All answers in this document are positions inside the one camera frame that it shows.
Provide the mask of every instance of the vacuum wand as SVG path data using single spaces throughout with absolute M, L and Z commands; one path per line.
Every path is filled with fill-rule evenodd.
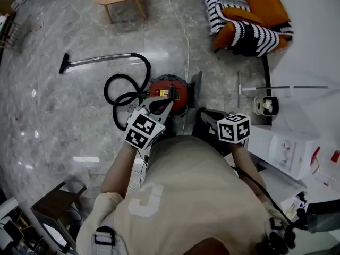
M 102 56 L 102 57 L 86 58 L 86 59 L 81 59 L 80 61 L 70 62 L 69 54 L 65 53 L 62 63 L 60 65 L 59 74 L 63 74 L 65 70 L 69 67 L 75 67 L 78 65 L 83 65 L 83 64 L 93 63 L 93 62 L 109 61 L 109 60 L 116 60 L 118 58 L 128 58 L 128 57 L 134 57 L 134 54 L 133 53 L 116 54 L 116 55 L 108 55 L 108 56 Z

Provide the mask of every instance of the marble floor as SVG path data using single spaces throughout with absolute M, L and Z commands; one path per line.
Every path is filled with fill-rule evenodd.
M 87 185 L 80 204 L 84 216 L 90 212 L 123 142 L 123 132 L 114 125 L 112 107 L 103 95 L 104 84 L 116 73 L 127 73 L 139 85 L 145 78 L 145 66 L 137 59 L 89 64 L 59 75 L 65 52 L 71 60 L 140 53 L 151 63 L 152 77 L 185 77 L 187 43 L 169 0 L 143 3 L 146 20 L 134 1 L 110 6 L 113 24 L 92 0 L 29 0 L 20 7 L 16 21 L 30 33 L 22 53 L 6 50 L 0 66 L 0 177 L 5 193 L 14 196 L 29 216 L 29 207 L 63 180 L 69 189 L 76 183 Z M 241 72 L 245 86 L 263 85 L 262 61 L 225 50 L 213 53 L 203 0 L 172 0 L 172 4 L 190 42 L 189 80 L 203 72 L 200 106 L 237 111 L 237 73 Z M 133 87 L 125 80 L 109 89 L 113 98 L 128 91 Z M 251 114 L 252 97 L 241 97 L 244 113 Z M 128 112 L 122 110 L 121 117 Z M 185 117 L 187 134 L 193 115 L 192 111 Z M 251 116 L 254 122 L 261 121 Z M 179 132 L 182 124 L 183 119 L 177 118 Z M 139 176 L 133 172 L 131 188 L 138 187 Z

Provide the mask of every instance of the white wall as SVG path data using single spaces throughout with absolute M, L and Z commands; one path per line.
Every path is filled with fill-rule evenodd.
M 268 56 L 272 85 L 328 85 L 340 89 L 340 0 L 281 0 L 294 28 L 285 52 Z M 275 90 L 273 125 L 320 137 L 340 149 L 340 90 Z

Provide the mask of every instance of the vacuum cleaner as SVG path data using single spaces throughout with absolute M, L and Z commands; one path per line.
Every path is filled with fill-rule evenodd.
M 104 97 L 106 101 L 113 106 L 112 109 L 113 120 L 120 130 L 125 131 L 126 126 L 122 125 L 118 121 L 117 108 L 130 104 L 136 98 L 138 98 L 139 104 L 141 104 L 143 100 L 148 97 L 154 96 L 169 97 L 174 102 L 170 116 L 183 116 L 189 108 L 195 108 L 197 106 L 198 96 L 202 83 L 201 71 L 197 75 L 193 76 L 191 83 L 187 83 L 185 80 L 181 79 L 177 75 L 170 74 L 161 75 L 155 79 L 150 80 L 151 64 L 144 56 L 138 53 L 114 54 L 82 59 L 75 62 L 70 62 L 69 54 L 65 53 L 60 66 L 59 74 L 63 74 L 65 70 L 69 67 L 76 67 L 78 65 L 83 64 L 108 60 L 117 60 L 120 58 L 129 57 L 137 57 L 140 60 L 142 60 L 145 64 L 146 76 L 142 86 L 139 87 L 138 84 L 134 81 L 134 79 L 126 74 L 115 74 L 111 76 L 104 85 Z M 111 82 L 113 82 L 116 79 L 127 79 L 134 86 L 136 92 L 127 92 L 120 95 L 115 100 L 111 99 L 108 94 L 108 88 Z

